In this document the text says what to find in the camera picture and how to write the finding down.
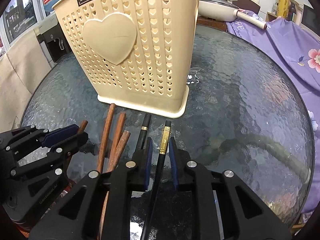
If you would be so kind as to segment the black chopstick gold band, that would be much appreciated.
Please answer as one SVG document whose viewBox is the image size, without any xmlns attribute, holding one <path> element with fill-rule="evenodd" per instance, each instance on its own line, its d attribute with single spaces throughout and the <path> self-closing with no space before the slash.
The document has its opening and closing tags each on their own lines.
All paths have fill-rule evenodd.
<svg viewBox="0 0 320 240">
<path fill-rule="evenodd" d="M 140 239 L 142 239 L 142 240 L 149 239 L 151 221 L 152 221 L 153 212 L 155 209 L 159 185 L 161 183 L 165 155 L 167 153 L 167 148 L 168 148 L 168 143 L 169 143 L 170 131 L 171 131 L 171 121 L 166 120 L 165 125 L 164 125 L 164 129 L 163 129 L 161 144 L 160 144 L 160 148 L 159 148 L 159 155 L 158 155 L 158 160 L 157 160 L 155 179 L 154 179 L 153 186 L 152 186 L 148 211 L 146 213 L 146 219 L 144 222 L 142 235 L 140 237 Z"/>
</svg>

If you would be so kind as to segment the brown wooden chopstick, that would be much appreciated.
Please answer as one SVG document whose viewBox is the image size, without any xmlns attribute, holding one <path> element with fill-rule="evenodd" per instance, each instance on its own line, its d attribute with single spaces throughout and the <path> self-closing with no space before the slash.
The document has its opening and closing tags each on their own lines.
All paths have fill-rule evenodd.
<svg viewBox="0 0 320 240">
<path fill-rule="evenodd" d="M 116 148 L 118 146 L 118 143 L 120 141 L 122 132 L 123 132 L 123 127 L 125 123 L 125 118 L 126 118 L 126 113 L 121 112 L 117 121 L 116 129 L 113 135 L 113 141 L 112 141 L 112 146 L 110 150 L 110 156 L 109 156 L 109 161 L 108 161 L 108 167 L 106 172 L 111 172 L 113 171 L 119 161 L 120 158 L 120 153 L 116 153 Z"/>
<path fill-rule="evenodd" d="M 112 119 L 113 119 L 115 107 L 116 107 L 116 105 L 114 103 L 110 104 L 110 107 L 109 107 L 108 113 L 107 113 L 107 117 L 105 120 L 103 134 L 101 137 L 101 144 L 100 144 L 100 148 L 99 148 L 98 162 L 97 162 L 97 171 L 99 173 L 103 172 L 108 136 L 109 136 L 109 132 L 110 132 L 111 124 L 112 124 Z"/>
<path fill-rule="evenodd" d="M 113 171 L 116 166 L 118 165 L 118 162 L 121 158 L 121 155 L 123 153 L 123 150 L 127 144 L 127 141 L 130 137 L 130 132 L 128 131 L 124 131 L 120 137 L 120 140 L 116 146 L 116 149 L 114 150 L 113 153 L 110 154 L 110 159 L 109 159 L 109 163 L 108 163 L 108 168 L 107 168 L 107 172 L 111 172 Z M 103 209 L 102 209 L 102 213 L 101 213 L 101 219 L 100 219 L 100 225 L 99 225 L 99 236 L 100 239 L 102 239 L 102 233 L 103 233 L 103 226 L 104 226 L 104 219 L 105 219 L 105 213 L 106 213 L 106 207 L 107 207 L 107 202 L 108 202 L 108 195 L 109 192 L 107 192 L 105 200 L 104 200 L 104 204 L 103 204 Z"/>
<path fill-rule="evenodd" d="M 80 125 L 80 127 L 79 127 L 79 129 L 78 129 L 78 131 L 77 131 L 77 133 L 79 134 L 79 133 L 83 132 L 85 130 L 87 124 L 88 124 L 88 121 L 87 120 L 83 120 L 81 125 Z M 71 159 L 72 159 L 72 155 L 69 153 L 68 154 L 68 158 L 66 160 L 66 169 L 68 169 L 69 164 L 71 162 Z"/>
</svg>

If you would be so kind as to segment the beige cloth cover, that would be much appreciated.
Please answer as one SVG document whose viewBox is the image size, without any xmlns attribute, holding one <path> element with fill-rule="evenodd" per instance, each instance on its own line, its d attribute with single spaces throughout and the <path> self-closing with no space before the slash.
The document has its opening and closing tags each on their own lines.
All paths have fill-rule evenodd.
<svg viewBox="0 0 320 240">
<path fill-rule="evenodd" d="M 1 132 L 19 126 L 29 99 L 50 70 L 33 30 L 1 57 Z"/>
</svg>

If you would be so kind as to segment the water dispenser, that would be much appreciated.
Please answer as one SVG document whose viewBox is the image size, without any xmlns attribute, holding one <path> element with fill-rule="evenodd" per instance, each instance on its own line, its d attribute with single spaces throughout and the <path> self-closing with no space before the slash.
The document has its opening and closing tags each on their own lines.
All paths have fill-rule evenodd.
<svg viewBox="0 0 320 240">
<path fill-rule="evenodd" d="M 61 57 L 71 52 L 55 13 L 41 21 L 34 31 L 51 68 L 55 67 Z"/>
</svg>

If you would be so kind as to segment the beige plastic utensil holder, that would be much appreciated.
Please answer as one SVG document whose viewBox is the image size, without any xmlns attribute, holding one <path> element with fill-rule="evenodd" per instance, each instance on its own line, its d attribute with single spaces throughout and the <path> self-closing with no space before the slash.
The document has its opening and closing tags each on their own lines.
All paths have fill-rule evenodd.
<svg viewBox="0 0 320 240">
<path fill-rule="evenodd" d="M 53 9 L 98 100 L 183 115 L 199 0 L 59 0 Z"/>
</svg>

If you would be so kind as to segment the brown wooden counter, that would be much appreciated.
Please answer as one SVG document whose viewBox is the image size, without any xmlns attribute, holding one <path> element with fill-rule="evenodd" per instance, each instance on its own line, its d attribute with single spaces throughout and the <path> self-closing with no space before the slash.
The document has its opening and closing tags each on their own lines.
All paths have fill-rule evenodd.
<svg viewBox="0 0 320 240">
<path fill-rule="evenodd" d="M 211 18 L 205 18 L 202 16 L 198 16 L 197 24 L 207 26 L 214 29 L 219 29 L 221 31 L 227 31 L 227 24 L 225 22 L 216 21 Z"/>
</svg>

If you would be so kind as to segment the white pan with lid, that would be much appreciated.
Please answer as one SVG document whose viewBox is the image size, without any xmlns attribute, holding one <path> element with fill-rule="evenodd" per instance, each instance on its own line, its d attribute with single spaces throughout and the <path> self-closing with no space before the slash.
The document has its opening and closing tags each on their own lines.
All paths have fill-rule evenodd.
<svg viewBox="0 0 320 240">
<path fill-rule="evenodd" d="M 267 28 L 266 22 L 249 16 L 236 5 L 222 0 L 199 0 L 199 14 L 221 22 L 233 22 L 237 18 L 241 18 L 260 29 Z"/>
</svg>

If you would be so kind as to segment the purple floral cloth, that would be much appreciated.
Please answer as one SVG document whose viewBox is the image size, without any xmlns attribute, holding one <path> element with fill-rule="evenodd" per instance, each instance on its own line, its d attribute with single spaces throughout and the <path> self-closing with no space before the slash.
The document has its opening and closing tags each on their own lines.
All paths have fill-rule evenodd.
<svg viewBox="0 0 320 240">
<path fill-rule="evenodd" d="M 315 169 L 303 213 L 319 203 L 319 40 L 292 21 L 277 18 L 262 30 L 237 18 L 227 23 L 229 33 L 253 44 L 289 76 L 307 107 L 315 137 Z"/>
</svg>

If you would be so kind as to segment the white microwave oven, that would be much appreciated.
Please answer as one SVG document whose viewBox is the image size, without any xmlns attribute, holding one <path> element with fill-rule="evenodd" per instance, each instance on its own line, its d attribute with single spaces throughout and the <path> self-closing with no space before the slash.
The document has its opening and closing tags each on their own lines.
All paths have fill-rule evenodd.
<svg viewBox="0 0 320 240">
<path fill-rule="evenodd" d="M 319 16 L 316 15 L 316 12 L 312 7 L 306 4 L 303 5 L 300 26 L 302 29 L 319 36 Z"/>
</svg>

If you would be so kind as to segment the yellow roll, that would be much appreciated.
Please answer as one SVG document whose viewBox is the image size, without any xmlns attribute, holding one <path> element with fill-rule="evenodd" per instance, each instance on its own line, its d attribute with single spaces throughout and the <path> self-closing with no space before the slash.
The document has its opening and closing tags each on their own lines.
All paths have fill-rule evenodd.
<svg viewBox="0 0 320 240">
<path fill-rule="evenodd" d="M 289 13 L 289 2 L 290 0 L 278 0 L 277 16 L 287 18 L 287 15 Z"/>
</svg>

